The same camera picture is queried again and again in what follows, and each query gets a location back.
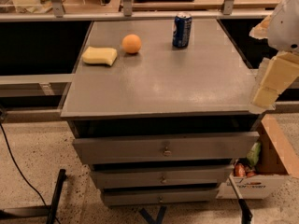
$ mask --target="speckled floor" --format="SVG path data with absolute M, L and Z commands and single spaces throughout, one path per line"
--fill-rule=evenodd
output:
M 299 114 L 274 115 L 299 155 Z M 67 179 L 57 217 L 62 224 L 147 224 L 139 214 L 146 210 L 155 219 L 159 206 L 130 206 L 109 209 L 100 201 L 100 193 L 89 177 L 89 168 L 80 163 L 72 148 L 73 134 L 57 110 L 12 111 L 3 123 L 17 163 L 28 180 L 51 202 L 57 174 L 66 169 Z M 299 180 L 291 178 L 264 200 L 247 201 L 254 224 L 298 223 Z M 41 205 L 39 197 L 22 180 L 0 134 L 0 209 Z M 241 223 L 236 200 L 207 203 L 169 204 L 163 224 Z M 45 217 L 0 220 L 0 223 L 45 223 Z

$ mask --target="soda can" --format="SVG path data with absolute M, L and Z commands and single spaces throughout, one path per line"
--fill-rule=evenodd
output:
M 177 48 L 186 48 L 189 43 L 192 16 L 187 12 L 179 12 L 175 17 L 172 45 Z

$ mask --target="table top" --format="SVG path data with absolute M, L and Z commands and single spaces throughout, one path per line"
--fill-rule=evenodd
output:
M 189 46 L 172 46 L 173 21 L 95 22 L 85 44 L 118 51 L 112 67 L 79 61 L 63 119 L 113 119 L 248 112 L 255 78 L 216 20 L 192 22 Z M 136 55 L 121 48 L 139 35 Z

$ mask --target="cardboard box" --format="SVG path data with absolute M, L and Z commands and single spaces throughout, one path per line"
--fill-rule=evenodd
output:
M 256 166 L 258 175 L 234 177 L 244 199 L 263 199 L 278 189 L 288 178 L 299 178 L 299 159 L 271 115 L 265 115 L 258 129 L 262 150 Z M 218 199 L 236 199 L 229 180 L 221 183 Z

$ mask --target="gray table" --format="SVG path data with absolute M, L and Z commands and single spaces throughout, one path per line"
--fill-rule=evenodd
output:
M 172 21 L 95 22 L 86 43 L 118 51 L 112 67 L 80 61 L 64 119 L 247 112 L 254 75 L 215 20 L 194 20 L 186 49 L 172 46 Z M 139 35 L 126 54 L 121 40 Z
M 215 20 L 194 20 L 186 49 L 173 21 L 95 22 L 88 46 L 118 51 L 112 67 L 79 62 L 62 118 L 106 205 L 215 198 L 258 134 L 254 75 Z M 137 34 L 128 55 L 122 39 Z

